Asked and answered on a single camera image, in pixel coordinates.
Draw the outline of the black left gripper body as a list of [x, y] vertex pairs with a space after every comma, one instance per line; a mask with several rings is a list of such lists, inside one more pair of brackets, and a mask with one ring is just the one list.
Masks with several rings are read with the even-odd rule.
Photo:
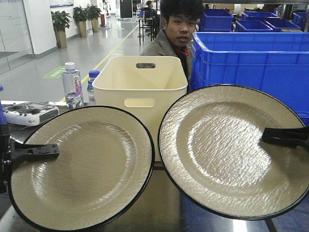
[[14, 140], [8, 124], [0, 125], [0, 192], [6, 193], [12, 176], [12, 151]]

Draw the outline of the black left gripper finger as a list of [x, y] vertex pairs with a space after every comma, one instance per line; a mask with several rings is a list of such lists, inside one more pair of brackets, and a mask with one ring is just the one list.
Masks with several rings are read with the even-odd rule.
[[28, 161], [42, 161], [48, 159], [57, 159], [59, 149], [57, 144], [21, 144], [13, 142], [11, 145], [11, 163], [13, 167], [18, 167], [19, 164]]

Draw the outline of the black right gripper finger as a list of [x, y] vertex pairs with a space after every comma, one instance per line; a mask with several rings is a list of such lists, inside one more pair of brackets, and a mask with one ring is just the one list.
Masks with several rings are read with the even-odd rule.
[[268, 144], [292, 148], [300, 146], [309, 151], [309, 127], [291, 129], [265, 128], [262, 141]]

